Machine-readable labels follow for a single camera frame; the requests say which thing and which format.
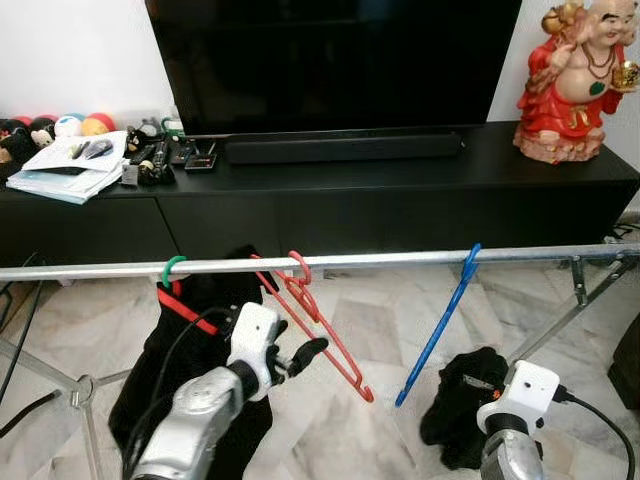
black tv screen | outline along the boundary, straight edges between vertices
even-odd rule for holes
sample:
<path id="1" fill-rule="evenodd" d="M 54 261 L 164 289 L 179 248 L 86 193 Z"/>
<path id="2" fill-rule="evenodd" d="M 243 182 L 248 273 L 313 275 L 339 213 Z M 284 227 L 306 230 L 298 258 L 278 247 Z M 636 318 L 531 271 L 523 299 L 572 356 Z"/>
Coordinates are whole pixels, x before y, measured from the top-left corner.
<path id="1" fill-rule="evenodd" d="M 188 134 L 479 124 L 520 0 L 147 0 Z"/>

white wall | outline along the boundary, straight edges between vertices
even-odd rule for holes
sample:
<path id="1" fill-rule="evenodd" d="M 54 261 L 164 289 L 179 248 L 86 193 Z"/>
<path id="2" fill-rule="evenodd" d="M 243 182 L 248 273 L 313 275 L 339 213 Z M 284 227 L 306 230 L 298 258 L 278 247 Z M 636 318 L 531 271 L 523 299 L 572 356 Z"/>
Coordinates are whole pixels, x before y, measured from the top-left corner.
<path id="1" fill-rule="evenodd" d="M 489 112 L 489 121 L 520 118 L 516 103 L 527 80 L 527 59 L 531 51 L 548 38 L 540 27 L 540 21 L 549 8 L 561 3 L 563 0 L 523 0 L 518 24 Z M 627 58 L 638 61 L 640 40 L 627 49 L 626 54 Z M 640 170 L 640 92 L 625 96 L 618 113 L 614 116 L 603 114 L 603 120 L 607 133 L 606 145 L 636 170 Z M 631 202 L 629 208 L 640 211 L 640 194 Z"/>
<path id="2" fill-rule="evenodd" d="M 0 38 L 0 117 L 173 105 L 144 0 L 4 1 Z"/>
<path id="3" fill-rule="evenodd" d="M 542 16 L 558 3 L 523 0 L 490 121 L 519 118 L 527 58 L 546 38 Z M 144 0 L 3 2 L 0 38 L 0 117 L 106 111 L 123 125 L 172 108 Z M 628 56 L 640 58 L 640 42 Z M 607 145 L 640 170 L 640 93 L 605 123 Z M 632 206 L 640 210 L 640 195 Z"/>

metal clothes rack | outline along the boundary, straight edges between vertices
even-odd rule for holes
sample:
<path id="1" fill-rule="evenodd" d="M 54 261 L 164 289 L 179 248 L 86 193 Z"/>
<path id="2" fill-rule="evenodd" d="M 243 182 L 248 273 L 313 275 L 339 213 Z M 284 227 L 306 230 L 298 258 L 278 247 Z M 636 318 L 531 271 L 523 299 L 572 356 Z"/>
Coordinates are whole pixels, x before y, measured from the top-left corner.
<path id="1" fill-rule="evenodd" d="M 368 255 L 331 255 L 305 257 L 312 269 L 357 269 L 398 268 L 424 265 L 446 265 L 463 263 L 468 251 L 440 251 L 416 253 L 385 253 Z M 609 260 L 611 265 L 592 279 L 593 286 L 587 290 L 584 278 L 586 260 Z M 567 261 L 571 265 L 575 297 L 570 297 L 544 325 L 535 331 L 509 356 L 509 363 L 526 359 L 580 315 L 595 299 L 618 281 L 625 273 L 640 263 L 640 243 L 614 245 L 587 245 L 565 247 L 533 247 L 481 250 L 477 263 L 512 263 Z M 92 278 L 124 278 L 161 275 L 165 268 L 162 262 L 118 263 L 104 265 L 38 266 L 0 269 L 0 282 L 22 282 L 39 280 L 79 280 Z M 273 270 L 298 271 L 300 264 L 293 258 L 264 258 L 240 260 L 196 260 L 176 264 L 171 273 L 176 275 L 198 273 L 238 273 Z M 15 345 L 0 338 L 0 355 L 12 357 Z M 59 384 L 70 392 L 71 405 L 81 409 L 84 415 L 83 430 L 93 480 L 103 480 L 98 444 L 93 422 L 92 401 L 97 389 L 126 378 L 129 371 L 104 378 L 83 375 L 74 379 L 48 365 L 37 357 L 22 351 L 18 363 L 34 373 Z"/>

black garment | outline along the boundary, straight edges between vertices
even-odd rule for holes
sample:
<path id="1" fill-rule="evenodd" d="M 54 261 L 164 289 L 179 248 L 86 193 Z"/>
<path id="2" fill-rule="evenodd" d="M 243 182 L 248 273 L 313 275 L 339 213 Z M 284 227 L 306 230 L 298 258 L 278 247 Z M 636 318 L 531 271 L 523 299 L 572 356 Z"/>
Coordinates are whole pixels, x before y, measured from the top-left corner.
<path id="1" fill-rule="evenodd" d="M 246 247 L 235 251 L 230 258 L 248 258 L 251 253 L 255 251 Z M 275 286 L 271 276 L 268 273 L 265 275 Z M 162 295 L 160 292 L 164 292 L 196 313 L 212 306 L 229 308 L 236 305 L 240 308 L 246 302 L 262 304 L 260 281 L 253 273 L 192 275 L 181 280 L 179 288 L 174 288 L 177 285 L 176 283 L 172 288 L 165 289 L 162 283 L 159 283 L 159 295 Z M 127 378 L 109 416 L 109 428 L 123 454 L 131 430 L 149 408 L 151 394 L 167 351 L 177 336 L 189 325 L 189 322 L 173 309 L 163 304 L 161 308 L 158 325 L 145 342 L 144 351 Z M 223 327 L 223 317 L 221 314 L 212 314 L 207 316 L 206 320 L 209 324 Z M 169 398 L 187 380 L 225 365 L 229 354 L 230 345 L 222 335 L 212 335 L 198 327 L 192 328 L 171 356 L 158 398 Z M 144 446 L 170 409 L 171 402 L 166 401 L 151 415 L 148 428 L 142 435 Z M 218 443 L 208 478 L 241 480 L 244 469 L 271 427 L 272 421 L 268 398 L 255 403 L 248 402 Z"/>
<path id="2" fill-rule="evenodd" d="M 451 470 L 480 468 L 486 435 L 478 428 L 476 413 L 493 401 L 492 391 L 473 387 L 464 375 L 503 389 L 507 362 L 493 348 L 458 355 L 440 370 L 438 395 L 420 424 L 420 436 L 427 445 L 444 446 L 442 463 Z"/>

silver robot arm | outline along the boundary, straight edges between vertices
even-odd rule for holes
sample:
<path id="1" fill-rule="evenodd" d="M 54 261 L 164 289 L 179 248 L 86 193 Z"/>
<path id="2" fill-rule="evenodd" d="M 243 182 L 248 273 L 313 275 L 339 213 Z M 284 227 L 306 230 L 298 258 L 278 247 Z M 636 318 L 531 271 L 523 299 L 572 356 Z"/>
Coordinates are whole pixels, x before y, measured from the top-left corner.
<path id="1" fill-rule="evenodd" d="M 530 435 L 549 409 L 558 375 L 518 361 L 509 384 L 495 402 L 483 405 L 478 426 L 488 435 L 482 453 L 482 480 L 544 480 L 538 448 Z"/>
<path id="2" fill-rule="evenodd" d="M 269 388 L 300 373 L 328 346 L 326 339 L 317 338 L 302 345 L 292 360 L 283 360 L 277 357 L 274 342 L 284 328 L 286 322 L 277 313 L 245 304 L 231 337 L 227 367 L 218 367 L 178 389 L 171 411 L 155 430 L 131 478 L 206 478 L 216 444 L 245 402 L 264 398 Z"/>

